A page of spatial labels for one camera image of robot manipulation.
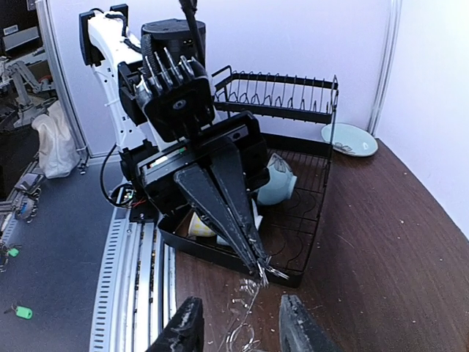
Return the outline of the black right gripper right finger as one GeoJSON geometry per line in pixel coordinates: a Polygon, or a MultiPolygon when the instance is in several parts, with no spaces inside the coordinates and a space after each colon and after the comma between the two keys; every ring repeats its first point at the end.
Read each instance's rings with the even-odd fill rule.
{"type": "Polygon", "coordinates": [[[283,295],[279,307],[281,351],[340,351],[296,295],[283,295]]]}

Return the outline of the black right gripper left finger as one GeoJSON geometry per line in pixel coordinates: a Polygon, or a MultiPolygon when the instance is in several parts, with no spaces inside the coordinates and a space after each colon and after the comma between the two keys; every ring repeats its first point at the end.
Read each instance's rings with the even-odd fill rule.
{"type": "Polygon", "coordinates": [[[203,313],[202,299],[187,297],[147,352],[203,351],[203,313]]]}

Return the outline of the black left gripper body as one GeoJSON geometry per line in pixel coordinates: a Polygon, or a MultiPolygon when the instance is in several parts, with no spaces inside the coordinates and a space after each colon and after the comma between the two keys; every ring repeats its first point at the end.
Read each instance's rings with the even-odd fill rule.
{"type": "Polygon", "coordinates": [[[188,203],[174,182],[174,173],[187,166],[205,169],[220,190],[210,168],[210,155],[228,143],[240,152],[247,190],[268,183],[267,146],[258,120],[242,111],[216,122],[209,78],[196,59],[182,58],[163,70],[145,64],[142,71],[144,77],[135,88],[139,118],[145,118],[169,147],[160,151],[147,144],[137,154],[135,187],[161,213],[188,203]]]}

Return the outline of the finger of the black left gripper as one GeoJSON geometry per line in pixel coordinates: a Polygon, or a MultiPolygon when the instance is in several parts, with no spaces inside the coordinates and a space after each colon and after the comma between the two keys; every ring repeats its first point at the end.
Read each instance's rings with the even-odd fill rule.
{"type": "Polygon", "coordinates": [[[210,157],[211,171],[234,219],[235,234],[228,239],[245,264],[266,264],[267,253],[254,223],[238,148],[228,143],[210,157]]]}
{"type": "Polygon", "coordinates": [[[251,274],[258,274],[256,257],[207,171],[190,165],[174,173],[174,182],[199,218],[231,245],[251,274]]]}

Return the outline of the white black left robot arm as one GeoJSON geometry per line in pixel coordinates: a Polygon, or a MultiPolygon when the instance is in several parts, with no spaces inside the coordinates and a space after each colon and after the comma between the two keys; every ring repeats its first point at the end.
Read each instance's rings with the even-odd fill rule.
{"type": "Polygon", "coordinates": [[[237,253],[248,272],[270,270],[252,191],[269,180],[267,145],[249,111],[220,119],[205,66],[196,2],[182,20],[146,23],[135,36],[128,6],[78,18],[84,64],[110,101],[115,148],[136,196],[164,216],[189,206],[237,253]]]}

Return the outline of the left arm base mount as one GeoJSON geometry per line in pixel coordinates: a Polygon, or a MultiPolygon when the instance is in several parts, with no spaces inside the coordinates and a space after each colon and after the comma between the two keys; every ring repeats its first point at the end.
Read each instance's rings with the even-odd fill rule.
{"type": "Polygon", "coordinates": [[[128,211],[129,222],[157,222],[160,215],[157,208],[147,198],[139,196],[131,184],[121,184],[108,195],[119,207],[128,211]]]}

